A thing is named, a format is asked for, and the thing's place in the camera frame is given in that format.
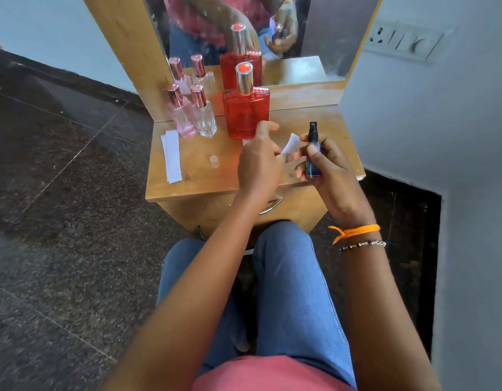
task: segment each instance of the blue jeans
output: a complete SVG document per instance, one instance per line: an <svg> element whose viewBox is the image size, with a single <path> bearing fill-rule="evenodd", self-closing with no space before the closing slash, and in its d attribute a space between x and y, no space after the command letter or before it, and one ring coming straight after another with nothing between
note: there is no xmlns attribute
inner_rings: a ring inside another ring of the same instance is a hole
<svg viewBox="0 0 502 391"><path fill-rule="evenodd" d="M162 264L157 305L203 245L188 238L169 251ZM256 355L287 355L356 388L348 341L309 235L295 223L275 223L260 235L253 263L258 279ZM244 321L232 291L199 374L238 357L235 346L244 337Z"/></svg>
<svg viewBox="0 0 502 391"><path fill-rule="evenodd" d="M257 34L260 41L260 49L264 56L267 55L269 59L281 57L281 55L274 55L267 48L264 36L267 35L269 38L272 38L271 30L268 26L257 30ZM215 47L215 45L211 45L201 38L183 32L173 23L169 24L169 55L170 57L179 57L182 67L193 67L191 55L197 53L204 56L204 65L219 65L220 55L226 52L225 47Z"/></svg>

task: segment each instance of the drawer handle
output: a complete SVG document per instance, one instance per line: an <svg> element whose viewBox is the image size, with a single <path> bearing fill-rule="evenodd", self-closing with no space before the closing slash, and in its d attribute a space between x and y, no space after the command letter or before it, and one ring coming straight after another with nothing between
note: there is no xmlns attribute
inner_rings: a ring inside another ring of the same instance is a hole
<svg viewBox="0 0 502 391"><path fill-rule="evenodd" d="M270 205L269 207L267 207L266 209L263 209L261 210L260 214L259 215L264 215L264 214L267 214L269 211L273 211L274 208L276 206L278 206L281 202L283 202L283 197L279 197L277 198L276 200L274 200Z"/></svg>

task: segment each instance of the wooden mirror frame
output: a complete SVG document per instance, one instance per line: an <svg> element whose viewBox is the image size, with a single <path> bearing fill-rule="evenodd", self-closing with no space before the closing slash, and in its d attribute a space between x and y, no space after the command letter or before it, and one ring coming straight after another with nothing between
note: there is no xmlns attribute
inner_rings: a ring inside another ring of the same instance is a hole
<svg viewBox="0 0 502 391"><path fill-rule="evenodd" d="M339 104L382 1L378 0L345 80L270 86L270 111ZM144 0L84 2L153 120L172 120L165 106L169 101L165 89L173 82L173 77ZM207 94L215 116L224 114L222 94Z"/></svg>

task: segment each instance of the blue perfume bottle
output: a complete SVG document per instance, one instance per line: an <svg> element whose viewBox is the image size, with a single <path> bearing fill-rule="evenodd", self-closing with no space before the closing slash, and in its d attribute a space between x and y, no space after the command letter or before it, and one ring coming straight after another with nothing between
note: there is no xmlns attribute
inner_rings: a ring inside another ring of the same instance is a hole
<svg viewBox="0 0 502 391"><path fill-rule="evenodd" d="M318 142L318 128L316 122L311 122L309 125L309 144L313 144L319 152L321 152L321 145ZM311 159L307 156L305 161L305 174L308 178L314 178L321 176L321 170L316 167L316 165L311 162Z"/></svg>

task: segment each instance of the pink perfume bottle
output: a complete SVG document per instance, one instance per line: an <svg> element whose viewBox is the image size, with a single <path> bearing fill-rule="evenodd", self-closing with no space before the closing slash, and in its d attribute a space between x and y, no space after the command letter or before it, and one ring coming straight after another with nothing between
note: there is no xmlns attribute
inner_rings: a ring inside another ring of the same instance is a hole
<svg viewBox="0 0 502 391"><path fill-rule="evenodd" d="M182 63L180 62L179 57L170 57L169 60L169 68L171 70L171 74L173 74L173 78L175 79L175 83L180 88L182 95L191 94L189 88L193 85L193 81L189 75L184 73L182 68Z"/></svg>
<svg viewBox="0 0 502 391"><path fill-rule="evenodd" d="M215 115L211 103L205 99L202 85L192 85L191 96L193 97L193 112L197 120L198 132L204 137L213 137L216 133Z"/></svg>
<svg viewBox="0 0 502 391"><path fill-rule="evenodd" d="M169 99L169 111L173 115L173 120L180 134L183 138L189 138L198 134L197 121L193 112L193 105L182 96L182 92L176 83L172 83L167 87Z"/></svg>
<svg viewBox="0 0 502 391"><path fill-rule="evenodd" d="M254 138L256 126L269 120L269 89L253 87L253 68L249 62L236 66L237 90L224 93L224 111L229 137Z"/></svg>
<svg viewBox="0 0 502 391"><path fill-rule="evenodd" d="M202 85L204 93L214 91L215 77L212 72L206 72L204 68L204 57L202 55L192 55L193 71L195 74L191 77L193 84Z"/></svg>
<svg viewBox="0 0 502 391"><path fill-rule="evenodd" d="M253 67L254 84L262 84L262 52L248 51L246 47L246 25L236 23L231 26L233 33L233 49L220 56L224 89L236 89L235 67L247 61Z"/></svg>

